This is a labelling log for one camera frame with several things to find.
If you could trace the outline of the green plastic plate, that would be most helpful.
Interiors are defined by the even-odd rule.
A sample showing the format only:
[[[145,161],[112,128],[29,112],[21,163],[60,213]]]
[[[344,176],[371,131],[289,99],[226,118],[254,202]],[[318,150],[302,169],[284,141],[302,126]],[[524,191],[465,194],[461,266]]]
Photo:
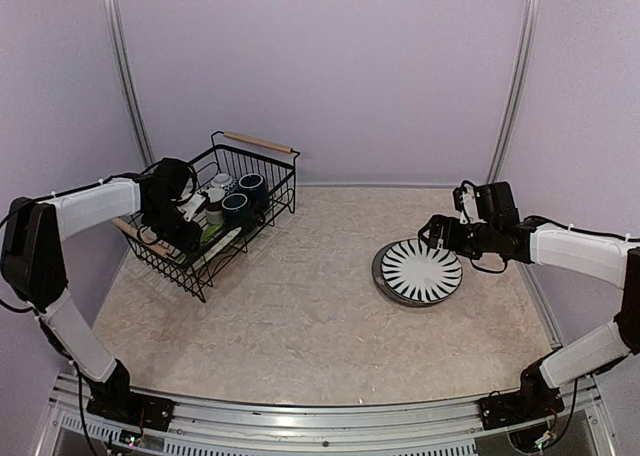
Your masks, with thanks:
[[[222,228],[222,225],[208,226],[201,235],[199,249],[202,249],[206,244],[208,244]],[[178,264],[182,264],[186,262],[188,258],[189,256],[183,253],[176,259],[176,262]]]

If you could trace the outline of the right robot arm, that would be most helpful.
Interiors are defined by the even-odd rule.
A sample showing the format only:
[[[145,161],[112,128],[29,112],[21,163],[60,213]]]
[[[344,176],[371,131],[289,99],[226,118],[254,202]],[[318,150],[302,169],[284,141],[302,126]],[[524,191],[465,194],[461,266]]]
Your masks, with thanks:
[[[569,382],[606,372],[639,352],[639,240],[630,235],[563,225],[549,218],[521,217],[506,181],[453,191],[458,217],[435,215],[419,239],[470,261],[495,254],[504,263],[559,268],[621,290],[618,313],[572,343],[526,367],[517,390],[480,400],[489,418],[531,420],[564,405],[559,393]]]

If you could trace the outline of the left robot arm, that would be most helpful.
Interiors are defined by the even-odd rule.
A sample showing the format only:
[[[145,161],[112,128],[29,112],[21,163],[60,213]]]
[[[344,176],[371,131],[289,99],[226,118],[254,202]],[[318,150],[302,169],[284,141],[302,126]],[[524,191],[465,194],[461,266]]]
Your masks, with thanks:
[[[191,164],[164,158],[142,173],[17,198],[1,222],[1,275],[25,303],[24,310],[36,316],[49,343],[88,383],[96,414],[136,422],[143,406],[131,391],[128,370],[105,349],[70,295],[62,243],[114,218],[140,213],[161,240],[183,252],[195,251],[202,229],[180,208],[196,188]]]

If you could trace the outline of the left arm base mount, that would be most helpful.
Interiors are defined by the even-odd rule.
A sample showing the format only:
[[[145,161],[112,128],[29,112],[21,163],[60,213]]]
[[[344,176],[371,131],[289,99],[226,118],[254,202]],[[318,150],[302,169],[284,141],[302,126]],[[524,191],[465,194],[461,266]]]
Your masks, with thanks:
[[[167,398],[133,393],[125,409],[116,409],[111,403],[91,398],[87,403],[89,414],[103,417],[143,430],[167,432],[176,403]]]

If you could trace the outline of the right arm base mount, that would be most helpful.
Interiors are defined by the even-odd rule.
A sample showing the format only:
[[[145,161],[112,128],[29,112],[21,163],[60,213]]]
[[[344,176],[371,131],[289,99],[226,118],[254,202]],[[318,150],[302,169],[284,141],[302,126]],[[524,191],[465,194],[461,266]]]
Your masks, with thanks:
[[[518,391],[499,393],[492,392],[477,402],[482,427],[493,430],[533,421],[561,413],[564,402],[558,391],[549,398],[525,401]]]

